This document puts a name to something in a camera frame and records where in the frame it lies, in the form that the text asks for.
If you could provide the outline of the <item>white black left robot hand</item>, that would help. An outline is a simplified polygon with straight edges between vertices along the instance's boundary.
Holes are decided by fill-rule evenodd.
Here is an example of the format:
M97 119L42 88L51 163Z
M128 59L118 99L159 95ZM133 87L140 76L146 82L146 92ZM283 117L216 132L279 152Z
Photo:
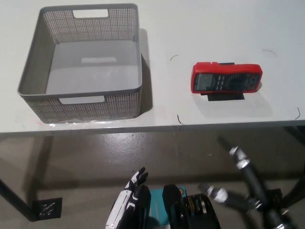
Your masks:
M119 193L107 219L106 229L145 229L149 218L151 192L144 184L145 168L138 170Z

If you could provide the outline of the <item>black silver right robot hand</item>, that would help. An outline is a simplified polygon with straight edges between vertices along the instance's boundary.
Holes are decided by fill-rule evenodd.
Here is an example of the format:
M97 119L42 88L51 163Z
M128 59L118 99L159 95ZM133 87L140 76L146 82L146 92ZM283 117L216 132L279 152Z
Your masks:
M223 137L219 137L217 141L222 148L228 151L236 168L242 173L248 186L249 195L244 196L240 193L228 191L225 188L217 188L205 183L200 183L198 189L216 203L228 208L241 212L248 212L252 209L266 211L272 204L268 197L267 188L252 165L250 158L239 146L231 145Z

